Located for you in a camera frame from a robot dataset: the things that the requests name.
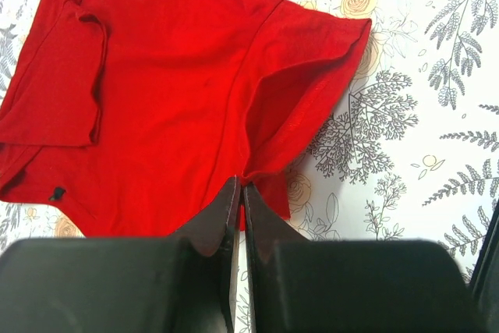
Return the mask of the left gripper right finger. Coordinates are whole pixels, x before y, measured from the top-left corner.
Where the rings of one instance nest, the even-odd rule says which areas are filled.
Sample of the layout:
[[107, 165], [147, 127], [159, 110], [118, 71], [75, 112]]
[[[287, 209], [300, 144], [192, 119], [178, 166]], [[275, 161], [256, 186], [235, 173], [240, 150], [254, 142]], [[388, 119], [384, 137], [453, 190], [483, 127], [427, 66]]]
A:
[[423, 240], [300, 235], [255, 186], [243, 191], [256, 332], [477, 332], [456, 263]]

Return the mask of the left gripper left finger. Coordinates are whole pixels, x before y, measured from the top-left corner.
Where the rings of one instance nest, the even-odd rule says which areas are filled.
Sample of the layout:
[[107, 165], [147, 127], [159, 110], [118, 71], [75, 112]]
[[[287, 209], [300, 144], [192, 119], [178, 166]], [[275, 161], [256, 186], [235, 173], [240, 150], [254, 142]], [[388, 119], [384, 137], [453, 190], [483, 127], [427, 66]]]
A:
[[241, 185], [170, 236], [23, 239], [1, 257], [4, 332], [231, 332]]

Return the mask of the red t shirt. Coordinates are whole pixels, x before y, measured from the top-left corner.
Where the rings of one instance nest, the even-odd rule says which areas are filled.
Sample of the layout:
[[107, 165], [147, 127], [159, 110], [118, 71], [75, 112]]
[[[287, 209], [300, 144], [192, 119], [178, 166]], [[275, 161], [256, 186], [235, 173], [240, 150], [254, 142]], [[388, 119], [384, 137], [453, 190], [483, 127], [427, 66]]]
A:
[[288, 218], [284, 170], [370, 30], [289, 0], [40, 0], [1, 106], [1, 198], [163, 236], [236, 176]]

